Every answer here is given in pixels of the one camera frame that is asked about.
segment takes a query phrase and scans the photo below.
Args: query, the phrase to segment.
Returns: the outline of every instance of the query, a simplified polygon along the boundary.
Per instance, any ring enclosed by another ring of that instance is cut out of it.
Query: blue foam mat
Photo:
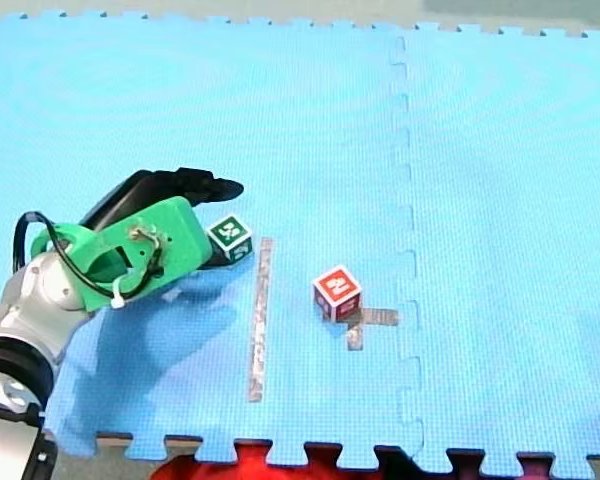
[[[448,448],[520,473],[519,452],[589,478],[600,455],[600,35],[486,35],[392,26],[99,12],[0,22],[0,289],[12,221],[78,220],[138,168],[187,164],[246,193],[237,211],[274,238],[267,373],[246,402],[257,258],[105,312],[74,338],[47,426],[73,454],[97,431],[161,458],[164,435],[340,443],[341,467],[402,448],[427,471]],[[368,306],[349,352],[321,323],[313,277],[345,263]]]

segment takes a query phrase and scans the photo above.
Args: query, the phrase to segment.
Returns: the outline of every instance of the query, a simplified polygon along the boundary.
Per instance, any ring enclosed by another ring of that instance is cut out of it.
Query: foam mat tile
[[[377,444],[415,453],[402,327],[369,326],[350,352],[346,325],[324,323],[310,298],[311,280],[344,263],[367,304],[397,308],[384,279],[411,256],[377,247],[403,175],[399,134],[387,137],[396,34],[143,17],[0,22],[0,289],[25,210],[78,221],[141,168],[238,180],[239,199],[196,211],[207,225],[236,211],[254,245],[274,239],[265,396],[247,401],[256,252],[171,285],[170,301],[101,312],[73,338],[47,428],[74,455],[92,455],[98,432],[130,434],[126,454],[148,460],[174,435],[202,438],[198,457],[216,462],[235,460],[236,439],[272,441],[269,461],[286,465],[306,462],[305,442],[343,445],[348,468],[376,466]]]

